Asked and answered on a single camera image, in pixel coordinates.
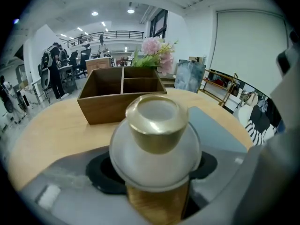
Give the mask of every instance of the wooden table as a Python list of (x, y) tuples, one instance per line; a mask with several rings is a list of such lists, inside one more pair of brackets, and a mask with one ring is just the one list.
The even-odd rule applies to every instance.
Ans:
[[(196, 93), (185, 90), (168, 88), (167, 95), (182, 104), (192, 107), (197, 106), (207, 115), (222, 125), (247, 149), (252, 146), (252, 141), (244, 127), (228, 111), (211, 103)], [(38, 114), (25, 128), (11, 153), (8, 164), (8, 175), (16, 190), (21, 190), (27, 183), (54, 161), (65, 156), (88, 151), (109, 145), (111, 135), (118, 123), (89, 125), (80, 110), (76, 99), (55, 103)], [(135, 188), (127, 187), (129, 200), (134, 207), (140, 207), (143, 213), (145, 200), (155, 199), (149, 193), (140, 193)], [(178, 188), (185, 199), (187, 185)], [(171, 214), (178, 213), (180, 208), (174, 207)], [(157, 207), (151, 208), (150, 213), (157, 216)], [(163, 214), (169, 223), (178, 222), (177, 218)]]

